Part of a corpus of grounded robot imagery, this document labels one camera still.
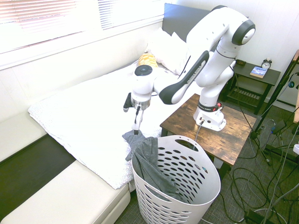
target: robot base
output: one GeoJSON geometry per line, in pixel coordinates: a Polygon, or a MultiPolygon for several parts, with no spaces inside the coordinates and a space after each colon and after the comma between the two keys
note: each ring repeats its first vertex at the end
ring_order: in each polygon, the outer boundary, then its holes
{"type": "Polygon", "coordinates": [[[224,119],[224,115],[221,110],[206,112],[197,107],[193,118],[197,125],[200,125],[201,121],[204,119],[202,126],[217,132],[221,131],[226,125],[226,120],[224,119]]]}

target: window sill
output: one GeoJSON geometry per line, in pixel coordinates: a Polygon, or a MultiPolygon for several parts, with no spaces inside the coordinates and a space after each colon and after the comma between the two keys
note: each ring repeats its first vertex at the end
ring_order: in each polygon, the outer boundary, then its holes
{"type": "Polygon", "coordinates": [[[163,21],[163,15],[110,30],[85,31],[0,54],[0,70],[163,21]]]}

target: yellow pillow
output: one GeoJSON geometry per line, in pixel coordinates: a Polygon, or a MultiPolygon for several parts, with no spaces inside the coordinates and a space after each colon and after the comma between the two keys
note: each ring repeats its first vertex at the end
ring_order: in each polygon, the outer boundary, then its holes
{"type": "Polygon", "coordinates": [[[157,62],[155,60],[155,56],[153,56],[152,54],[146,53],[141,55],[141,57],[139,58],[139,62],[138,65],[149,65],[151,67],[157,67],[157,62]]]}

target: white wall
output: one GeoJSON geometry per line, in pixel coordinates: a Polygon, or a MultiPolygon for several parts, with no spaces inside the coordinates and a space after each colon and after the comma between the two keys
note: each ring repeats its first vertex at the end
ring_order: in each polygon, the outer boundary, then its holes
{"type": "MultiPolygon", "coordinates": [[[[270,57],[273,61],[271,68],[280,71],[281,76],[299,49],[298,0],[173,0],[172,3],[206,10],[225,5],[248,16],[256,25],[256,33],[242,47],[238,58],[260,65],[265,58],[270,57]]],[[[250,86],[252,90],[260,91],[263,87],[246,80],[243,85],[250,86]]],[[[297,99],[297,91],[287,89],[284,98],[294,101],[297,99]]]]}
{"type": "Polygon", "coordinates": [[[137,60],[156,23],[0,71],[0,124],[58,91],[137,60]]]}

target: white laundry basket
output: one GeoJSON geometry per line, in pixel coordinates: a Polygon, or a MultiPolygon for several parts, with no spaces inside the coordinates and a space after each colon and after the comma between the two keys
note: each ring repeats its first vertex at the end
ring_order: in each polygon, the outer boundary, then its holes
{"type": "Polygon", "coordinates": [[[218,172],[195,141],[180,135],[158,138],[158,167],[171,176],[184,202],[155,189],[134,171],[137,199],[147,224],[197,224],[220,192],[218,172]],[[188,142],[198,149],[181,145],[188,142]],[[151,193],[153,190],[166,200],[151,193]]]}

